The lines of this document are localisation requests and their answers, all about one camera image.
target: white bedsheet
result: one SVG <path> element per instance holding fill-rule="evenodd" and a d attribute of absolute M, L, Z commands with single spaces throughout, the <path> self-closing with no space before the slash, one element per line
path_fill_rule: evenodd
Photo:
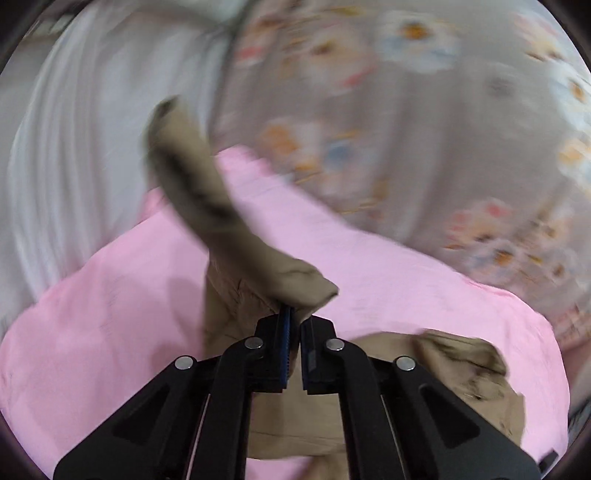
<path fill-rule="evenodd" d="M 53 41 L 20 45 L 0 76 L 0 179 L 7 176 L 10 148 L 25 114 L 35 78 Z M 0 340 L 33 300 L 17 258 L 10 228 L 8 192 L 0 187 Z"/>
<path fill-rule="evenodd" d="M 227 37 L 141 6 L 93 2 L 37 78 L 5 177 L 30 300 L 137 223 L 141 137 L 159 101 L 181 95 L 208 123 Z"/>

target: floral bedsheet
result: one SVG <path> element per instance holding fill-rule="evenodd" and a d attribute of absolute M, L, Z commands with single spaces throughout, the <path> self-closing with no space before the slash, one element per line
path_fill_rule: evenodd
<path fill-rule="evenodd" d="M 215 134 L 591 337 L 591 74 L 537 0 L 260 0 Z"/>

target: metal screw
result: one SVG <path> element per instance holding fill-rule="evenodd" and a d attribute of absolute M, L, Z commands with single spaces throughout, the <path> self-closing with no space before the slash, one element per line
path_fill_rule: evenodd
<path fill-rule="evenodd" d="M 396 366 L 400 370 L 404 370 L 405 372 L 410 372 L 411 370 L 413 370 L 417 366 L 417 364 L 409 356 L 402 356 L 396 360 Z"/>
<path fill-rule="evenodd" d="M 249 337 L 244 342 L 244 345 L 246 346 L 246 348 L 249 348 L 250 350 L 256 350 L 257 348 L 262 347 L 263 343 L 264 342 L 259 337 Z"/>
<path fill-rule="evenodd" d="M 340 338 L 331 338 L 330 340 L 326 341 L 326 348 L 333 352 L 339 352 L 345 348 L 345 342 Z"/>
<path fill-rule="evenodd" d="M 188 370 L 193 366 L 193 359 L 189 356 L 180 356 L 174 361 L 174 366 L 179 370 Z"/>

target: pink cloth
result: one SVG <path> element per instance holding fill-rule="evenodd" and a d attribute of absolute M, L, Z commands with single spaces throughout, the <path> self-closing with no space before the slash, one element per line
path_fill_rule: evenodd
<path fill-rule="evenodd" d="M 569 388 L 546 320 L 506 291 L 354 230 L 241 147 L 219 165 L 240 209 L 270 243 L 340 287 L 319 311 L 339 336 L 424 328 L 480 337 L 525 395 L 522 448 L 536 460 L 567 447 Z M 0 345 L 0 408 L 44 472 L 174 358 L 201 355 L 207 252 L 168 206 L 50 289 Z M 288 479 L 301 459 L 248 464 L 250 480 Z"/>

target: brown cloth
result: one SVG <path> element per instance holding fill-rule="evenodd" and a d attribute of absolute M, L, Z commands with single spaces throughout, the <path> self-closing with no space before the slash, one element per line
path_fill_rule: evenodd
<path fill-rule="evenodd" d="M 211 342 L 251 335 L 257 320 L 277 312 L 280 303 L 294 307 L 296 320 L 302 321 L 338 293 L 314 266 L 251 232 L 230 200 L 207 142 L 176 99 L 156 107 L 147 143 L 148 161 L 164 193 L 209 248 L 207 286 L 222 301 L 221 310 L 211 307 L 215 321 L 206 325 Z"/>
<path fill-rule="evenodd" d="M 205 306 L 207 356 L 220 355 L 254 333 L 279 302 L 302 321 L 337 294 L 312 265 L 266 245 L 235 210 L 209 147 L 174 100 L 156 108 L 148 129 L 150 164 L 172 204 L 210 250 Z M 509 386 L 506 365 L 490 343 L 427 330 L 421 335 L 376 333 L 353 341 L 368 355 L 416 358 L 466 404 L 516 444 L 525 424 L 524 400 Z M 348 469 L 339 400 L 307 395 L 301 366 L 282 394 L 258 394 L 251 413 L 248 456 L 312 456 L 302 479 L 345 480 Z"/>

